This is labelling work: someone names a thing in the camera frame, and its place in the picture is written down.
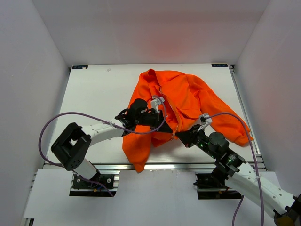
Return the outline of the orange zip jacket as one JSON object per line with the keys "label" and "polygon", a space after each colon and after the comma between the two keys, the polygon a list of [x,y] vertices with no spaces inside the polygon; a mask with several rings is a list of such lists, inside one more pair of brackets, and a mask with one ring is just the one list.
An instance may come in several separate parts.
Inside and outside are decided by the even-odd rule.
{"label": "orange zip jacket", "polygon": [[189,130],[204,113],[214,116],[211,127],[230,142],[239,146],[248,144],[248,126],[241,124],[236,119],[237,114],[199,77],[178,71],[149,69],[140,74],[129,102],[132,104],[140,98],[150,108],[153,96],[164,97],[164,105],[159,109],[167,110],[166,122],[173,132],[150,133],[149,127],[137,126],[137,134],[124,136],[123,151],[137,173],[144,170],[151,147],[175,139],[176,132]]}

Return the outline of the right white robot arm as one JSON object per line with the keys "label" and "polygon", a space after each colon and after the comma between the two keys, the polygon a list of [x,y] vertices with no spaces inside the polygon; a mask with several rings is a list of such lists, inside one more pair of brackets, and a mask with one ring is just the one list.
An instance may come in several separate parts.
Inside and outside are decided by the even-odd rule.
{"label": "right white robot arm", "polygon": [[176,136],[187,147],[196,146],[215,160],[212,181],[216,187],[228,187],[262,207],[277,226],[301,224],[301,197],[273,184],[229,147],[224,135],[209,136],[198,126]]}

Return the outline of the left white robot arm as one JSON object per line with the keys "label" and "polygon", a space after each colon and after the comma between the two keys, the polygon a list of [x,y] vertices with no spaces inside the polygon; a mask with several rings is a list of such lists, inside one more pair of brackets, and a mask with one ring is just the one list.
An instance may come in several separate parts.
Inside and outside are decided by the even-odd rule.
{"label": "left white robot arm", "polygon": [[164,98],[154,96],[151,107],[143,99],[136,99],[129,108],[122,110],[113,120],[100,120],[98,124],[86,127],[77,123],[70,123],[51,146],[52,153],[67,171],[73,171],[83,178],[83,182],[90,188],[96,187],[101,181],[98,169],[86,159],[90,146],[112,138],[137,134],[138,126],[152,132],[172,133],[166,123],[166,108]]}

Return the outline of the right blue corner label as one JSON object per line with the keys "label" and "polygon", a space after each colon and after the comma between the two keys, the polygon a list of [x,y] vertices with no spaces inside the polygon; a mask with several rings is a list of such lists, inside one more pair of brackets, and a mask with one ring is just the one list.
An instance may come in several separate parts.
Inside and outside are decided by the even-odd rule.
{"label": "right blue corner label", "polygon": [[212,67],[228,67],[227,63],[212,63]]}

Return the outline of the blue corner label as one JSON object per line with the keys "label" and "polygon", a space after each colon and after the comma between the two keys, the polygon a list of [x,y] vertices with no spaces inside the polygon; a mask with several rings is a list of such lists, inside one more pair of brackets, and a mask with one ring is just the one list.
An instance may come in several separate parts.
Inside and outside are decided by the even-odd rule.
{"label": "blue corner label", "polygon": [[227,63],[212,63],[212,67],[228,67]]}
{"label": "blue corner label", "polygon": [[87,69],[88,65],[73,65],[72,70],[82,70],[82,69]]}

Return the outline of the left blue corner label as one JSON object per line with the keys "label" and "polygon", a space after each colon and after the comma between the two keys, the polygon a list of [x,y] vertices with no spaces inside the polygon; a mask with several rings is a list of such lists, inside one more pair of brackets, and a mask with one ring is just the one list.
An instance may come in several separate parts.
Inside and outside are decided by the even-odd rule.
{"label": "left blue corner label", "polygon": [[82,70],[82,69],[87,69],[88,65],[73,65],[72,70]]}

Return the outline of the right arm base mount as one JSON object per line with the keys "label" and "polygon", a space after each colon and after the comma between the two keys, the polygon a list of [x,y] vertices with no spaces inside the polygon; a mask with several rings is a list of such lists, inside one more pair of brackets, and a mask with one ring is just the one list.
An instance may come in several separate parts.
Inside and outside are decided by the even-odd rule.
{"label": "right arm base mount", "polygon": [[198,200],[232,200],[242,197],[239,192],[227,187],[220,179],[221,175],[213,172],[197,172],[193,185],[197,190]]}

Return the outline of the aluminium front rail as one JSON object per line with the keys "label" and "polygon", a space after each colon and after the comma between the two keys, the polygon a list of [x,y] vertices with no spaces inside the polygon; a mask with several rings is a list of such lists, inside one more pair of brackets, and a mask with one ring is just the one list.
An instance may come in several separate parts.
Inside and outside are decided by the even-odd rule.
{"label": "aluminium front rail", "polygon": [[[95,164],[99,170],[135,170],[133,164]],[[214,169],[213,163],[147,163],[145,170],[204,170]]]}

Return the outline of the aluminium rail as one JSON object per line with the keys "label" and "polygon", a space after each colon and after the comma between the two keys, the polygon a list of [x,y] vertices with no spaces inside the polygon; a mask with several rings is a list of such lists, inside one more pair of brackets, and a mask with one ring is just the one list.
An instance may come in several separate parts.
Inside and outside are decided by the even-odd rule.
{"label": "aluminium rail", "polygon": [[[99,170],[135,170],[133,164],[95,164]],[[147,163],[145,170],[204,170],[214,169],[213,163]]]}
{"label": "aluminium rail", "polygon": [[236,73],[235,73],[235,65],[229,65],[228,67],[229,67],[229,70],[230,70],[230,74],[231,74],[231,77],[232,77],[232,81],[233,81],[233,84],[234,84],[234,87],[235,87],[235,90],[236,90],[239,102],[240,102],[240,106],[241,106],[241,109],[242,109],[242,112],[243,112],[243,116],[244,116],[245,122],[248,125],[248,127],[250,129],[250,135],[253,138],[252,144],[253,144],[253,148],[254,148],[254,152],[255,152],[257,161],[259,163],[263,164],[263,167],[261,167],[261,170],[267,171],[268,169],[267,169],[266,164],[264,162],[264,159],[262,157],[261,151],[260,151],[260,149],[258,147],[256,136],[253,134],[253,128],[252,128],[252,125],[250,123],[248,112],[246,110],[246,104],[244,103],[244,101],[242,99],[242,92],[240,91],[240,89],[238,87],[238,82],[237,82]]}

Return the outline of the aluminium right side rail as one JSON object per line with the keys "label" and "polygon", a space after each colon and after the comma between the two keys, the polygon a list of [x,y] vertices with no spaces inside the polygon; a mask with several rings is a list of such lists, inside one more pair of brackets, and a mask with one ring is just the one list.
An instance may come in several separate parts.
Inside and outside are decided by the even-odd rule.
{"label": "aluminium right side rail", "polygon": [[250,129],[250,135],[253,138],[252,144],[253,144],[253,148],[254,148],[254,152],[255,152],[257,161],[259,163],[263,164],[263,167],[261,167],[261,170],[267,171],[268,169],[267,169],[266,164],[264,162],[264,159],[262,157],[261,151],[260,151],[260,149],[258,147],[256,136],[253,134],[253,128],[252,128],[252,125],[250,123],[248,112],[246,110],[246,104],[244,103],[244,101],[242,99],[242,92],[240,91],[240,89],[238,87],[238,82],[237,82],[236,73],[235,73],[235,65],[229,65],[228,67],[229,67],[229,70],[230,70],[230,74],[231,74],[231,77],[232,77],[232,81],[233,81],[233,84],[234,84],[234,87],[235,87],[235,90],[236,90],[239,102],[240,102],[240,106],[241,106],[241,109],[242,109],[242,112],[243,112],[243,116],[244,116],[245,122],[248,125],[248,127]]}

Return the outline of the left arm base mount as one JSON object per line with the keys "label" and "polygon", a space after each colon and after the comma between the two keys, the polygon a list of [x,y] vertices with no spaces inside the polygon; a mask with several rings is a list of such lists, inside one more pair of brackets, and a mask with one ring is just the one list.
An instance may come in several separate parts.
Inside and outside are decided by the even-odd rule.
{"label": "left arm base mount", "polygon": [[119,171],[102,170],[99,178],[91,182],[73,173],[69,196],[71,197],[114,197],[119,185]]}

